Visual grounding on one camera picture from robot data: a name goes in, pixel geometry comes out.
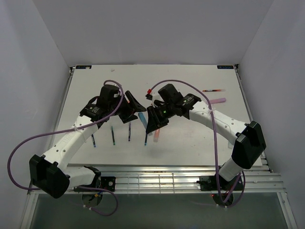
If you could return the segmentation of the orange pink highlighter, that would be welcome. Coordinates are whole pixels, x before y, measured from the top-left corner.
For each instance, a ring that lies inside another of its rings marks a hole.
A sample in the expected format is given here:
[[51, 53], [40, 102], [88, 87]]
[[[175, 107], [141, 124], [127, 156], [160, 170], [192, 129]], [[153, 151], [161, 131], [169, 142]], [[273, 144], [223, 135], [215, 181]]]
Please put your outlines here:
[[154, 132], [154, 137], [153, 137], [153, 141], [154, 141], [155, 143], [158, 142], [159, 136], [160, 136], [160, 129], [157, 129], [157, 130]]

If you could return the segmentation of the teal thin pen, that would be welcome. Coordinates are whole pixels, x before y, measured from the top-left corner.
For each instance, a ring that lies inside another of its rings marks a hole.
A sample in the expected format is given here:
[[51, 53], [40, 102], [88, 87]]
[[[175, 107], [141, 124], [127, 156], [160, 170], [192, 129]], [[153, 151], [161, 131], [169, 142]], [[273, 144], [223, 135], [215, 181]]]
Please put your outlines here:
[[148, 134], [145, 134], [145, 140], [144, 140], [144, 145], [147, 146], [147, 139], [148, 139]]

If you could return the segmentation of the blue highlighter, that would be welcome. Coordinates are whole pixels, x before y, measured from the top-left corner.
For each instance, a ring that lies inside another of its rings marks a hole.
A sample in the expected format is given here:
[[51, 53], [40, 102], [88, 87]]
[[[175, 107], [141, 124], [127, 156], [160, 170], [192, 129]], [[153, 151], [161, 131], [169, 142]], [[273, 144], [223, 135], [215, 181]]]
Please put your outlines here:
[[147, 128], [147, 121], [146, 121], [146, 118], [145, 118], [144, 114], [142, 112], [139, 112], [138, 117], [139, 117], [140, 121], [142, 122], [144, 128], [146, 129]]

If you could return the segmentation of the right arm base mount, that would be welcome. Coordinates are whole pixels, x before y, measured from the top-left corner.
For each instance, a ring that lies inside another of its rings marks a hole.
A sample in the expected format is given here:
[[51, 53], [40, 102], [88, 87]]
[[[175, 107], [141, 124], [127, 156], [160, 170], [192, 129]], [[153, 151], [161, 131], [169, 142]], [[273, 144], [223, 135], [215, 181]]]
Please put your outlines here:
[[[226, 181], [222, 177], [219, 177], [220, 190], [230, 191], [234, 186], [237, 176], [231, 181]], [[217, 191], [216, 175], [213, 176], [200, 176], [196, 181], [200, 185], [201, 191]], [[243, 189], [243, 182], [241, 178], [238, 178], [234, 190], [241, 191]]]

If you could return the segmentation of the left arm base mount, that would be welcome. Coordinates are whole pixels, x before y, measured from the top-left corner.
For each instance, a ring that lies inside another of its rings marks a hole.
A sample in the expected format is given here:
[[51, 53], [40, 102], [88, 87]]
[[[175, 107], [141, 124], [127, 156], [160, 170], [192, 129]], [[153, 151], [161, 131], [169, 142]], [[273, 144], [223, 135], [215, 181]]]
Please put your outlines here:
[[100, 189], [105, 189], [105, 190], [114, 192], [115, 185], [116, 185], [116, 177], [106, 176], [106, 177], [101, 177], [98, 180], [98, 183], [96, 185], [93, 185], [93, 186], [92, 185], [83, 185], [81, 187], [74, 187], [73, 191], [75, 191], [75, 192], [97, 191], [97, 192], [99, 192]]

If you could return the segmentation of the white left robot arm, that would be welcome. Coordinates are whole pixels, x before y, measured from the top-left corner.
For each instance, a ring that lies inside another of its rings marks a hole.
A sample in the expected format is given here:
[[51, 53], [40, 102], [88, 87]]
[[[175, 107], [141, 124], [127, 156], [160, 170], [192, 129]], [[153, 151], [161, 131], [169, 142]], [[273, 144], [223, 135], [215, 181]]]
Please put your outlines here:
[[100, 171], [90, 166], [68, 168], [69, 162], [111, 116], [119, 116], [125, 124], [137, 119], [135, 113], [145, 111], [146, 108], [130, 91], [121, 94], [116, 86], [102, 87], [100, 95], [93, 97], [80, 111], [72, 131], [67, 132], [41, 156], [34, 155], [30, 159], [33, 185], [53, 198], [59, 198], [68, 189], [75, 187], [97, 190], [101, 186]]

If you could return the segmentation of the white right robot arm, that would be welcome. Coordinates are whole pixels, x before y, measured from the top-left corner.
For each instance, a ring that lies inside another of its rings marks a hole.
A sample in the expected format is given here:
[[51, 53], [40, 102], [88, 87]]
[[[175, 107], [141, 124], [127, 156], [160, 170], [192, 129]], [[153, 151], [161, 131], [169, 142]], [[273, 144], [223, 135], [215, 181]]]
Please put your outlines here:
[[176, 101], [156, 100], [147, 108], [147, 113], [146, 133], [166, 126], [169, 119], [176, 115], [203, 124], [233, 145], [231, 157], [219, 168], [215, 177], [215, 185], [220, 189], [227, 189], [240, 172], [250, 169], [266, 148], [261, 126], [257, 122], [247, 124], [213, 111], [193, 94], [187, 94]]

